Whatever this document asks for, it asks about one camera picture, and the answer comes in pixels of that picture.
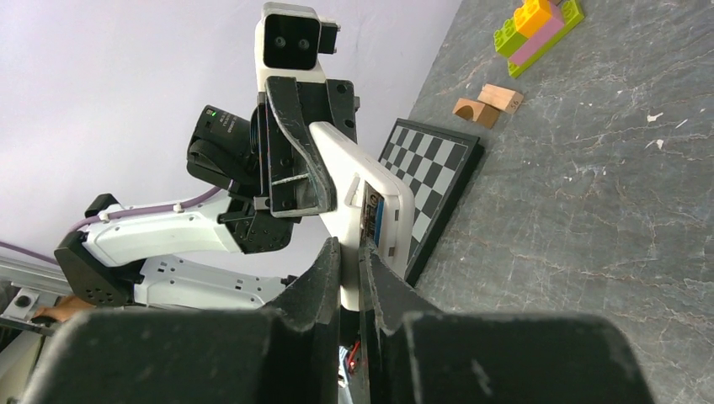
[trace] lego brick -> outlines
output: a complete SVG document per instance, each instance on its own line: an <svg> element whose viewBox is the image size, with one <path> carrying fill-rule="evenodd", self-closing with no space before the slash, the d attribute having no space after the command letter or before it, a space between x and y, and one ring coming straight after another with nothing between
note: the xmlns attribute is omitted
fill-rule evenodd
<svg viewBox="0 0 714 404"><path fill-rule="evenodd" d="M548 22L514 52L514 54L509 57L509 61L518 66L524 64L565 26L560 8L553 6L551 12L552 17Z"/></svg>
<svg viewBox="0 0 714 404"><path fill-rule="evenodd" d="M459 98L454 106L454 115L464 119L477 122L488 129L496 124L500 113L491 105L479 103L467 98Z"/></svg>
<svg viewBox="0 0 714 404"><path fill-rule="evenodd" d="M550 0L550 2L555 5L560 5L560 3L562 3L562 0Z"/></svg>
<svg viewBox="0 0 714 404"><path fill-rule="evenodd" d="M558 32L554 37L551 38L548 42L546 42L545 45L543 45L533 56L528 59L524 64L518 66L515 65L511 62L509 62L509 75L513 78L517 78L523 72L525 72L526 69L531 67L533 63L536 63L538 59L541 59L543 55L546 54L556 43L558 43L565 35L567 35L568 32L572 31L573 28L575 28L578 24L580 24L580 21L583 21L585 19L585 14L583 13L583 9L580 8L580 4L576 0L567 0L565 3L563 3L562 8L562 17L565 21L565 27L563 27L560 32Z"/></svg>
<svg viewBox="0 0 714 404"><path fill-rule="evenodd" d="M493 33L496 52L503 57L513 55L527 40L528 38L515 30L513 19L507 19L504 26Z"/></svg>
<svg viewBox="0 0 714 404"><path fill-rule="evenodd" d="M486 84L478 95L478 101L500 109L506 114L514 114L523 103L523 94L507 88Z"/></svg>
<svg viewBox="0 0 714 404"><path fill-rule="evenodd" d="M555 7L548 0L527 0L514 12L515 29L530 38L551 19L551 8Z"/></svg>

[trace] red component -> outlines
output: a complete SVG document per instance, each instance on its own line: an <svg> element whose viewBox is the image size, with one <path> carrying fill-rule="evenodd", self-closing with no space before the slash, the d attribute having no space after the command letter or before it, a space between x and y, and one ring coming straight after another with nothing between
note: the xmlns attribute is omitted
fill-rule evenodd
<svg viewBox="0 0 714 404"><path fill-rule="evenodd" d="M352 347L352 352L349 353L349 357L347 357L347 363L349 364L349 369L347 371L352 375L354 372L354 366L357 364L354 361L354 356L357 354L357 349L360 349L360 341L357 341L354 343L354 346Z"/></svg>

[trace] arch wooden block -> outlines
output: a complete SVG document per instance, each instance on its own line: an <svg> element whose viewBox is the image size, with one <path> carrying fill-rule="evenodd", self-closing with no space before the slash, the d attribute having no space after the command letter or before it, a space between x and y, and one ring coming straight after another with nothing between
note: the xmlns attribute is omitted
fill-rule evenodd
<svg viewBox="0 0 714 404"><path fill-rule="evenodd" d="M477 122L488 129L493 128L500 115L494 107L467 98L459 98L456 101L453 114L464 120Z"/></svg>

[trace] camera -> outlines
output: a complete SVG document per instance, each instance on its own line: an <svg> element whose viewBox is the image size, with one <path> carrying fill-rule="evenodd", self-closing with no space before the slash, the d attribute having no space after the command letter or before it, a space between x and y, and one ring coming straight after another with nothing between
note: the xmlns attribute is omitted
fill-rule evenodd
<svg viewBox="0 0 714 404"><path fill-rule="evenodd" d="M334 53L338 26L314 9L283 3L263 6L263 63L272 69L311 70L317 54Z"/></svg>

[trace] chessboard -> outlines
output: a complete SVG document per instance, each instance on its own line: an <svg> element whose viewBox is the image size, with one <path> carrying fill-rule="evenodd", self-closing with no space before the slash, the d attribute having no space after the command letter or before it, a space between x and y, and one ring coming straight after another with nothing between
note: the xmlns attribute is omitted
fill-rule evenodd
<svg viewBox="0 0 714 404"><path fill-rule="evenodd" d="M480 138L397 120L379 162L414 192L416 210L405 280L414 286L483 156Z"/></svg>

